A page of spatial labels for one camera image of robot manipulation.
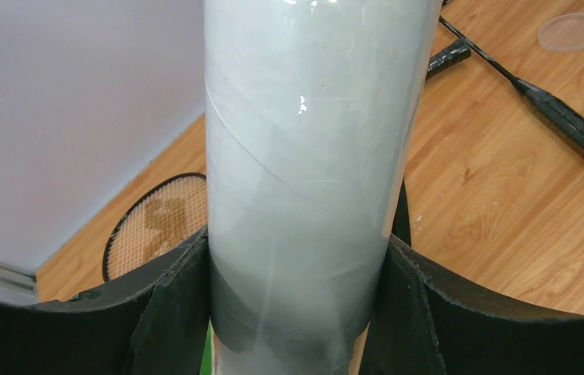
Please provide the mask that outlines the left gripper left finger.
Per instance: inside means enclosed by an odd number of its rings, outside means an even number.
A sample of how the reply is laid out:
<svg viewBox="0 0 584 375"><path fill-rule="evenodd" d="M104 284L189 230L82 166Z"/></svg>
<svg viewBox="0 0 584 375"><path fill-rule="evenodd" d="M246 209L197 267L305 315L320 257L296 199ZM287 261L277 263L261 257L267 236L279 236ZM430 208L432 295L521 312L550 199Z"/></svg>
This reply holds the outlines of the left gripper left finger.
<svg viewBox="0 0 584 375"><path fill-rule="evenodd" d="M0 374L197 374L210 319L208 234L70 300L0 302Z"/></svg>

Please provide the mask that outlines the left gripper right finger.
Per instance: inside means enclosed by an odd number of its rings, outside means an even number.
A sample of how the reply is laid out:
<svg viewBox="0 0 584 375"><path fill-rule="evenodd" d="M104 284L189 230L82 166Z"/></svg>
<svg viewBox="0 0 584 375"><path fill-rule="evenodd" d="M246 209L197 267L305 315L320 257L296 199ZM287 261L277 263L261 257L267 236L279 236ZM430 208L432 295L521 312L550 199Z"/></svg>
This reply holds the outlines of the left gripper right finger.
<svg viewBox="0 0 584 375"><path fill-rule="evenodd" d="M492 291L391 237L363 374L584 374L584 316Z"/></svg>

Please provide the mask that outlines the white shuttlecock tube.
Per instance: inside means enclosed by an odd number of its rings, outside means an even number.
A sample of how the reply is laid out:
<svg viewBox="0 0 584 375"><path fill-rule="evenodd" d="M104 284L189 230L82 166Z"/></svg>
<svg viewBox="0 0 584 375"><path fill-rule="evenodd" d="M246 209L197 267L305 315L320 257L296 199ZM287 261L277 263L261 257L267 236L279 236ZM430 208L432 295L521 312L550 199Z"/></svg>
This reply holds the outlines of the white shuttlecock tube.
<svg viewBox="0 0 584 375"><path fill-rule="evenodd" d="M216 374L355 374L439 1L204 4Z"/></svg>

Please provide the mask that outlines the clear plastic tube lid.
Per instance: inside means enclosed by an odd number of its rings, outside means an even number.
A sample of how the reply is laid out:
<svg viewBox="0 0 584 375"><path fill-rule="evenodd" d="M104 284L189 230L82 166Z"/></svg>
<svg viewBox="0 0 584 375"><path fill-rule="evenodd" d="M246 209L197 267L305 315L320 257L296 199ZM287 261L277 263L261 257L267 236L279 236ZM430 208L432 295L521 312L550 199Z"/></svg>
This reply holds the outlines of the clear plastic tube lid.
<svg viewBox="0 0 584 375"><path fill-rule="evenodd" d="M550 52L573 53L584 50L584 12L553 18L537 34L539 45Z"/></svg>

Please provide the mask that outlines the black racket bag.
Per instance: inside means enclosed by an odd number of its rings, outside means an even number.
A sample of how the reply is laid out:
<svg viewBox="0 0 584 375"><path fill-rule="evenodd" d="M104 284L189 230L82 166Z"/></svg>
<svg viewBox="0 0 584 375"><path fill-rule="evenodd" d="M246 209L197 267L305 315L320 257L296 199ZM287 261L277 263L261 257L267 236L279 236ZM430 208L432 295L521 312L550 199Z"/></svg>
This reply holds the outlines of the black racket bag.
<svg viewBox="0 0 584 375"><path fill-rule="evenodd" d="M406 185L404 181L402 182L399 192L397 207L392 224L392 234L394 234L410 247L412 246L409 205L407 200Z"/></svg>

